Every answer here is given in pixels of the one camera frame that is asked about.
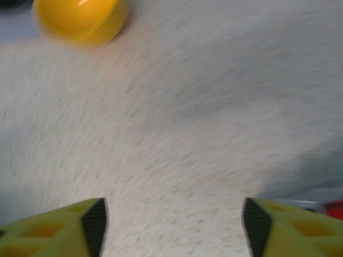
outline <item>yellow ball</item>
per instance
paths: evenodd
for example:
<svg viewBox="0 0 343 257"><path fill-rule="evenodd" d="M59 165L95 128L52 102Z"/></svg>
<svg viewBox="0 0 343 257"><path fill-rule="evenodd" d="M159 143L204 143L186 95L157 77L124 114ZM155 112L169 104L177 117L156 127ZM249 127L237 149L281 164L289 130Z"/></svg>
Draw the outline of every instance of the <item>yellow ball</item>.
<svg viewBox="0 0 343 257"><path fill-rule="evenodd" d="M43 34L85 46L111 41L128 13L126 0L35 0L33 6Z"/></svg>

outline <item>red object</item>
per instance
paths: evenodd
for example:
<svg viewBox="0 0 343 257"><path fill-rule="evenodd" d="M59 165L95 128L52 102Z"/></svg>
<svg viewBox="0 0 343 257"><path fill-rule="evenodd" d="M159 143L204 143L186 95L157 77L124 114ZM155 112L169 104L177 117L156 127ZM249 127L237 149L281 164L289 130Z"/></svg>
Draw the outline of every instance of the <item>red object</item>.
<svg viewBox="0 0 343 257"><path fill-rule="evenodd" d="M343 201L329 202L324 205L327 214L330 217L343 220Z"/></svg>

